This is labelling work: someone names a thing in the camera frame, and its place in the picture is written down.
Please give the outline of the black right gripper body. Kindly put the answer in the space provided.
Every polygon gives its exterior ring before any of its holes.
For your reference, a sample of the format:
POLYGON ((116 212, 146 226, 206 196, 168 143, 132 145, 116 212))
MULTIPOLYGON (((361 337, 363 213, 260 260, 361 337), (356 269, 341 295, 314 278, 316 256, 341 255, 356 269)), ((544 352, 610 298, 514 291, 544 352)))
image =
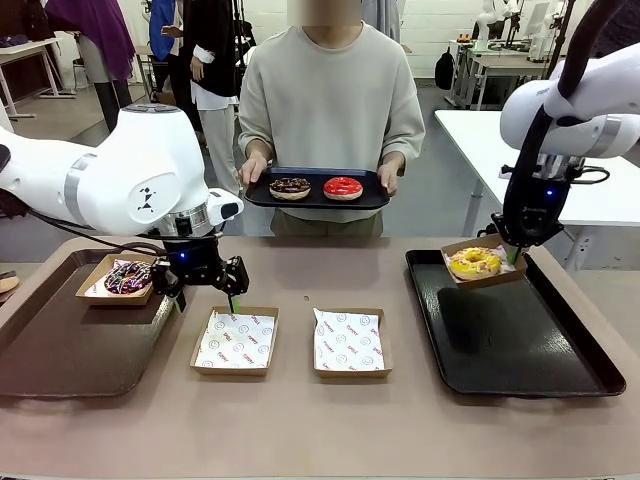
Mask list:
POLYGON ((529 177, 513 181, 514 167, 503 167, 509 176, 502 205, 502 239, 510 246, 540 246, 564 229, 559 216, 573 183, 573 171, 558 178, 529 177))

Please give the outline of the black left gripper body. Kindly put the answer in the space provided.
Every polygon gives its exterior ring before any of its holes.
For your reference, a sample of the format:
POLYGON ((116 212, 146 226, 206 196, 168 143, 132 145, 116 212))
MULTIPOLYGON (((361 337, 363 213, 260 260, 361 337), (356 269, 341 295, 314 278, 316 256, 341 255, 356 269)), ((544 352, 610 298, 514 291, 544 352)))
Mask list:
POLYGON ((215 286, 225 274, 214 236, 164 241, 171 273, 185 285, 215 286))

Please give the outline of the person's right hand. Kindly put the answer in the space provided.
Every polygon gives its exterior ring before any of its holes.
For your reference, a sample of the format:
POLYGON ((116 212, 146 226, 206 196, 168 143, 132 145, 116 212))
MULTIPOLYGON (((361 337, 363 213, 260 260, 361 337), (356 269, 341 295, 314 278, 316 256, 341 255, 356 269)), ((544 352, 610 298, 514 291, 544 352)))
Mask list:
POLYGON ((251 184, 256 183, 268 166, 269 161, 262 156, 248 158, 239 171, 242 185, 249 187, 251 184))

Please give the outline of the person's left hand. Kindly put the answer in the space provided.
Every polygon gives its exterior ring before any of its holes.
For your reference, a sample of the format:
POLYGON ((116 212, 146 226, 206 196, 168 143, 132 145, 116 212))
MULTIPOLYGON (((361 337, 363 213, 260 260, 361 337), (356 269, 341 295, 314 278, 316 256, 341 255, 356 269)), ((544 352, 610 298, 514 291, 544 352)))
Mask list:
POLYGON ((396 195, 398 178, 404 168, 405 160, 402 155, 386 157, 378 168, 378 178, 382 189, 389 197, 396 195))

